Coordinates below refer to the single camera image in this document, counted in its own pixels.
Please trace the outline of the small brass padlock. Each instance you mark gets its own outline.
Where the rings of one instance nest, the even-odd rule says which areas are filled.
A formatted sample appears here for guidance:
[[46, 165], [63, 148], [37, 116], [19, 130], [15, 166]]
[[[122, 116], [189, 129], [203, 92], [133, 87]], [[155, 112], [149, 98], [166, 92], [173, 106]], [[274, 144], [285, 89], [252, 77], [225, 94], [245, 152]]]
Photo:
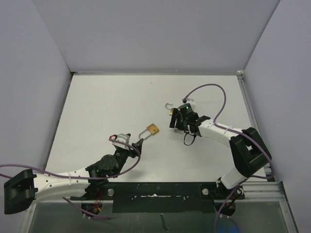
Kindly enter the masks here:
[[165, 104], [165, 108], [170, 110], [170, 116], [172, 116], [174, 114], [174, 105], [172, 103], [166, 103]]

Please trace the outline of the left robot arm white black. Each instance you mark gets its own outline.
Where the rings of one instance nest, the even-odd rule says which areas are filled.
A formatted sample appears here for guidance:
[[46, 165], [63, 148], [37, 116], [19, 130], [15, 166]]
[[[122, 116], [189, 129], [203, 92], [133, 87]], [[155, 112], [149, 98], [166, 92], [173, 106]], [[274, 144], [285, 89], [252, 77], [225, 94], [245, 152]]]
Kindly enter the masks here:
[[116, 149], [114, 154], [105, 155], [86, 168], [55, 174], [27, 166], [10, 177], [4, 183], [4, 213], [17, 214], [32, 204], [57, 198], [96, 198], [109, 179], [125, 173], [122, 168], [129, 157], [141, 158], [143, 139], [131, 145], [115, 136], [109, 140]]

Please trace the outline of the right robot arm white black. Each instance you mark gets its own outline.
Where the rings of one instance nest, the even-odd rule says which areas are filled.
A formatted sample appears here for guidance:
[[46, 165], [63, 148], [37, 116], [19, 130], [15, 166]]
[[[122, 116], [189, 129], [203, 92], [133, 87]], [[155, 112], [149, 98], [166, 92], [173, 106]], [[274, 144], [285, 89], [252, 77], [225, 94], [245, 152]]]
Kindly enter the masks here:
[[255, 128], [246, 130], [218, 124], [208, 116], [199, 116], [190, 102], [170, 109], [169, 127], [185, 135], [213, 139], [231, 149], [233, 168], [216, 181], [216, 192], [226, 199], [234, 188], [272, 161], [272, 157]]

